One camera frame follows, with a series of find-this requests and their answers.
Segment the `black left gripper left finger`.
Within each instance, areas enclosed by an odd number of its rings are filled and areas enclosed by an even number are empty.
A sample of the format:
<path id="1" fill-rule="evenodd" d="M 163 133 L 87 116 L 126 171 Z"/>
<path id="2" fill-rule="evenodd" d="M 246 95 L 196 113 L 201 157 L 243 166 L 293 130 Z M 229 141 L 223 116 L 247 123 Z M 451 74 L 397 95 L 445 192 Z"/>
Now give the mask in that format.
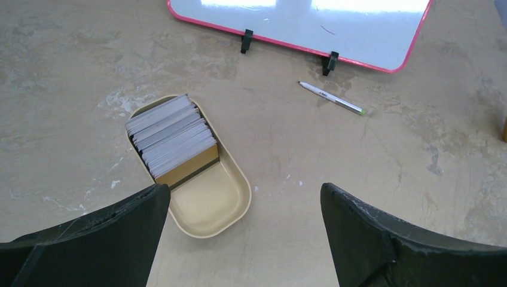
<path id="1" fill-rule="evenodd" d="M 117 203 L 1 244 L 2 286 L 145 286 L 170 203 L 154 184 Z"/>

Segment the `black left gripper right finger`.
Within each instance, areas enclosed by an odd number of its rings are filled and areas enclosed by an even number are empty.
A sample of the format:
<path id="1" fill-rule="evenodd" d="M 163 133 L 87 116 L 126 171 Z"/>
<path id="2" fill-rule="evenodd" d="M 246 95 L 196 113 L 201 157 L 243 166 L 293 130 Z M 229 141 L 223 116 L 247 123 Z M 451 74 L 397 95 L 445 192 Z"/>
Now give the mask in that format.
<path id="1" fill-rule="evenodd" d="M 505 286 L 506 249 L 445 236 L 325 183 L 320 206 L 340 286 Z"/>

